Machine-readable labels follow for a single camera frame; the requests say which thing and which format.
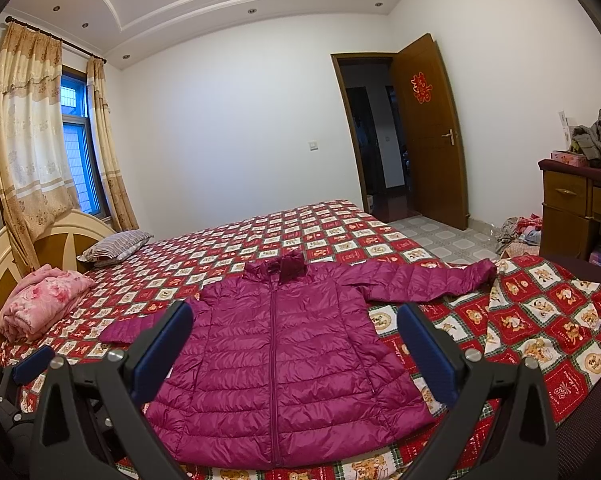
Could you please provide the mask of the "magenta quilted down jacket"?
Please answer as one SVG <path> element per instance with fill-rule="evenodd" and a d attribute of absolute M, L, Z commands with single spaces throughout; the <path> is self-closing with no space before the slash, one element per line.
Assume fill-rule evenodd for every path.
<path fill-rule="evenodd" d="M 462 296 L 496 273 L 488 260 L 351 266 L 300 252 L 248 263 L 192 302 L 193 330 L 146 418 L 197 466 L 294 468 L 384 448 L 433 416 L 370 305 Z"/>

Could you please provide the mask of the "clothes pile on floor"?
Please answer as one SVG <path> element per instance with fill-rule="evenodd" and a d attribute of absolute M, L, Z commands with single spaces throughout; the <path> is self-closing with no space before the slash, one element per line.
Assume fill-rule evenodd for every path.
<path fill-rule="evenodd" d="M 495 229 L 494 236 L 500 258 L 537 256 L 541 245 L 542 218 L 537 214 L 509 217 L 500 228 Z"/>

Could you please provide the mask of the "pink floral folded blanket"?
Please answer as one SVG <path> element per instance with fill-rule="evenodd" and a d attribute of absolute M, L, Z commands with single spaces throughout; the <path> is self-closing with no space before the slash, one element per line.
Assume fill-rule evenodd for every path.
<path fill-rule="evenodd" d="M 12 344 L 39 339 L 94 286 L 87 275 L 45 264 L 22 278 L 5 300 L 0 334 Z"/>

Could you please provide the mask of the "red patchwork bear bedspread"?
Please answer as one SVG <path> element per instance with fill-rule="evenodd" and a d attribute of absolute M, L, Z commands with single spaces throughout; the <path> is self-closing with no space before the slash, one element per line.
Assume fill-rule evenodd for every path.
<path fill-rule="evenodd" d="M 377 259 L 434 268 L 437 258 L 416 226 L 410 220 L 395 229 L 347 200 L 330 200 L 151 242 L 93 271 L 94 289 L 42 342 L 74 363 L 93 361 L 104 353 L 99 336 L 110 323 L 193 298 L 247 262 L 292 250 L 310 262 Z M 425 314 L 491 360 L 539 359 L 557 425 L 559 473 L 568 477 L 601 452 L 601 269 L 535 256 L 501 260 L 498 269 L 490 292 L 439 300 Z"/>

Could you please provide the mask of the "cream wooden headboard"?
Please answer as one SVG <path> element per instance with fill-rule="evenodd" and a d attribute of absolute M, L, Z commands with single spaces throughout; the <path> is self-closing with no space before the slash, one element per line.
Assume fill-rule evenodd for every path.
<path fill-rule="evenodd" d="M 84 271 L 87 267 L 77 256 L 96 242 L 114 234 L 114 230 L 98 218 L 73 210 L 51 226 L 35 241 L 41 264 L 49 263 L 63 270 Z M 24 264 L 12 252 L 9 232 L 0 230 L 0 310 L 10 292 L 23 278 Z"/>

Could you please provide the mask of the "striped grey pillow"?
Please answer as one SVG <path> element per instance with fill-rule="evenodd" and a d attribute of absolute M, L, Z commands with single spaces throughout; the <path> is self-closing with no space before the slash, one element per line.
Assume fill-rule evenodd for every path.
<path fill-rule="evenodd" d="M 141 230 L 119 232 L 95 243 L 77 256 L 81 263 L 97 268 L 122 263 L 144 247 L 153 235 Z"/>

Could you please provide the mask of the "beige left curtain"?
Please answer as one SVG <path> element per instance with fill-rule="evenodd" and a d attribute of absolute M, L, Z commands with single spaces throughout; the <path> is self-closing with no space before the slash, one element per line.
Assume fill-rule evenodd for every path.
<path fill-rule="evenodd" d="M 79 207 L 65 150 L 62 43 L 11 23 L 0 47 L 0 203 L 10 242 L 27 270 L 35 241 Z"/>

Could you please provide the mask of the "beige curtain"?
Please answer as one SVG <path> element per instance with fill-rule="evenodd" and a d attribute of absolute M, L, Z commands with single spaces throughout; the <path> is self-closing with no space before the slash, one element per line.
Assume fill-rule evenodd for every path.
<path fill-rule="evenodd" d="M 137 230 L 139 223 L 131 206 L 115 152 L 104 67 L 102 58 L 89 58 L 87 62 L 89 119 L 96 163 L 114 230 Z"/>
<path fill-rule="evenodd" d="M 11 23 L 0 47 L 0 203 L 10 242 L 27 270 L 35 241 L 79 207 L 65 150 L 62 43 Z"/>

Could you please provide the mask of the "beige right curtain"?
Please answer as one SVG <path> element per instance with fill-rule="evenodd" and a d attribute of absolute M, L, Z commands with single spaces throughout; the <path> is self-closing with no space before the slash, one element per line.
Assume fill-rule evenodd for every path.
<path fill-rule="evenodd" d="M 89 58 L 87 62 L 89 119 L 96 163 L 114 230 L 137 230 L 139 223 L 131 206 L 115 152 L 104 67 L 102 58 Z"/>

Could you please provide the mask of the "blue framed window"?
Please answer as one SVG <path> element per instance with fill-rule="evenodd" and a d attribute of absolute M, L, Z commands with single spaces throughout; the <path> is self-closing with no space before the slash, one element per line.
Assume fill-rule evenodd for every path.
<path fill-rule="evenodd" d="M 101 220 L 110 215 L 104 195 L 88 107 L 87 76 L 70 67 L 61 79 L 63 133 L 69 169 L 78 195 L 79 208 Z"/>

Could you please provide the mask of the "brown wooden dresser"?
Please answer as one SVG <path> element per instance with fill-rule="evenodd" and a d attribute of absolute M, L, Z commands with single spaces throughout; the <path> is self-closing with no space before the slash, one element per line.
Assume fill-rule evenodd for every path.
<path fill-rule="evenodd" d="M 540 255 L 601 267 L 601 169 L 543 159 Z"/>

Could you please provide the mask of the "pink box on dresser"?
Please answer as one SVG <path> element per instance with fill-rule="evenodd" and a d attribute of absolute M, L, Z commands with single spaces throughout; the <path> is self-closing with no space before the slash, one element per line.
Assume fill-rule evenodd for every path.
<path fill-rule="evenodd" d="M 570 151 L 553 151 L 550 159 L 573 167 L 588 167 L 589 162 L 584 154 Z"/>

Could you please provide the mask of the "brown wooden door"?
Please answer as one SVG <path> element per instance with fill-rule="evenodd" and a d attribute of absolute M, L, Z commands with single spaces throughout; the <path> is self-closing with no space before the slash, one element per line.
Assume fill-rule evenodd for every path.
<path fill-rule="evenodd" d="M 423 72 L 433 85 L 431 101 L 419 104 L 411 79 Z M 460 120 L 437 42 L 430 34 L 393 56 L 395 88 L 409 155 L 414 207 L 459 230 L 468 227 L 468 192 Z"/>

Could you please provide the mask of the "red double happiness decal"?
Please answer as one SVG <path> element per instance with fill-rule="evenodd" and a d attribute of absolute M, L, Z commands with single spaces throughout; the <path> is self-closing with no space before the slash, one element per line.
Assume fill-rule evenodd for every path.
<path fill-rule="evenodd" d="M 415 100 L 419 104 L 425 104 L 431 101 L 433 85 L 428 82 L 426 75 L 423 72 L 414 74 L 411 79 L 411 84 Z"/>

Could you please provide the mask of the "black curtain rod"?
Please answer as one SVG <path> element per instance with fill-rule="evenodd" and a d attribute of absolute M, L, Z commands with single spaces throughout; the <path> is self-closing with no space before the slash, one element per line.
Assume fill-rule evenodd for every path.
<path fill-rule="evenodd" d="M 52 34 L 52 32 L 48 32 L 47 30 L 41 29 L 40 27 L 28 24 L 26 22 L 23 22 L 21 20 L 18 20 L 17 18 L 14 18 L 14 16 L 12 15 L 8 15 L 5 19 L 4 19 L 4 24 L 17 24 L 20 26 L 23 26 L 29 30 L 32 30 L 33 32 L 40 32 L 40 34 L 49 36 L 55 40 L 61 41 L 62 44 L 64 44 L 64 46 L 69 47 L 69 49 L 72 49 L 78 53 L 84 54 L 85 56 L 87 56 L 88 58 L 99 58 L 100 60 L 103 61 L 104 64 L 107 63 L 107 59 L 103 58 L 101 55 L 97 55 L 87 49 L 84 49 L 83 47 L 78 46 L 78 44 L 74 44 L 73 42 L 62 38 L 60 36 L 56 36 L 54 34 Z"/>

